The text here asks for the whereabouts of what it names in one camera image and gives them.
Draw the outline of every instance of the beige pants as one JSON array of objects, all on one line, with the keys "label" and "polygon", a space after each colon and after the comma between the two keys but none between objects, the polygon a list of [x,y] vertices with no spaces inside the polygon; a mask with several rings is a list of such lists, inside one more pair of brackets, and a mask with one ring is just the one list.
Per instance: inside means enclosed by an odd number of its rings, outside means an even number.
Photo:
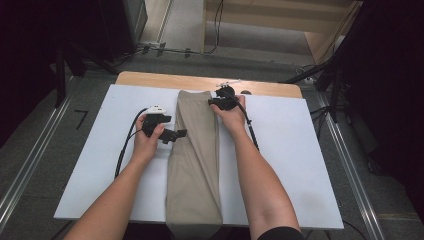
[{"label": "beige pants", "polygon": [[175,129],[187,129],[168,162],[166,224],[180,239],[207,239],[222,225],[217,117],[210,92],[178,95]]}]

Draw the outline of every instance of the white board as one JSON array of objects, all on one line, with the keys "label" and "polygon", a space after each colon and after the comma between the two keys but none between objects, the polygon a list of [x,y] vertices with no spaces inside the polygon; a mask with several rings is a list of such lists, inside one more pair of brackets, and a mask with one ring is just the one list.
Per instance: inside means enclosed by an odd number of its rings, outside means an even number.
[{"label": "white board", "polygon": [[[178,92],[177,89],[110,86],[55,218],[80,218],[113,181],[129,127],[141,109],[156,104],[163,106],[167,115],[172,116],[165,126],[174,129]],[[300,226],[343,228],[305,100],[247,95],[246,104],[261,154],[283,182]],[[247,225],[234,143],[219,122],[219,190],[224,224]],[[155,158],[140,180],[130,220],[165,222],[167,159],[171,148],[172,143],[159,143]],[[133,141],[129,141],[121,169],[127,165],[132,149]]]}]

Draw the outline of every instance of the person's right hand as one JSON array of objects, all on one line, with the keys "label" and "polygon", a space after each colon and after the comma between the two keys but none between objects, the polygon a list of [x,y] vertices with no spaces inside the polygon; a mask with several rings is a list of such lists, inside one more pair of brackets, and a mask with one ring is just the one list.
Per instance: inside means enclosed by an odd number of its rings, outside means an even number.
[{"label": "person's right hand", "polygon": [[[243,95],[238,95],[236,97],[239,99],[239,103],[243,108],[246,109],[245,97]],[[222,111],[215,104],[211,104],[211,109],[222,119],[222,123],[231,134],[237,133],[238,131],[245,131],[245,117],[238,106],[228,111]]]}]

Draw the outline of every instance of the black sleeve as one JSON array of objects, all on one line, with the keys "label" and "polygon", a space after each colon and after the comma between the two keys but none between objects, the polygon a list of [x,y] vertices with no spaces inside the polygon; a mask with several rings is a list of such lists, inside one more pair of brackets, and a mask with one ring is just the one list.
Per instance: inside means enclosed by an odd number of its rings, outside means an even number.
[{"label": "black sleeve", "polygon": [[276,227],[264,232],[258,240],[304,240],[304,238],[294,228]]}]

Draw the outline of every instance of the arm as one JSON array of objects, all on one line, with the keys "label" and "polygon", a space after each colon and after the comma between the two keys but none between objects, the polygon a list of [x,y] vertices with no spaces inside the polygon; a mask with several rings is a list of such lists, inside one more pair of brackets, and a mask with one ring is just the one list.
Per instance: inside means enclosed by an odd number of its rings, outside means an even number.
[{"label": "arm", "polygon": [[[145,115],[136,122],[141,129]],[[134,139],[130,162],[112,184],[83,214],[65,239],[122,239],[124,236],[141,174],[154,157],[157,140],[164,130],[158,125],[150,138],[143,131]]]},{"label": "arm", "polygon": [[[244,96],[238,96],[245,106]],[[245,118],[238,107],[221,111],[212,110],[222,119],[236,147],[240,188],[246,207],[252,239],[267,230],[288,226],[300,231],[293,205],[280,180],[268,162],[258,152],[245,130]]]}]

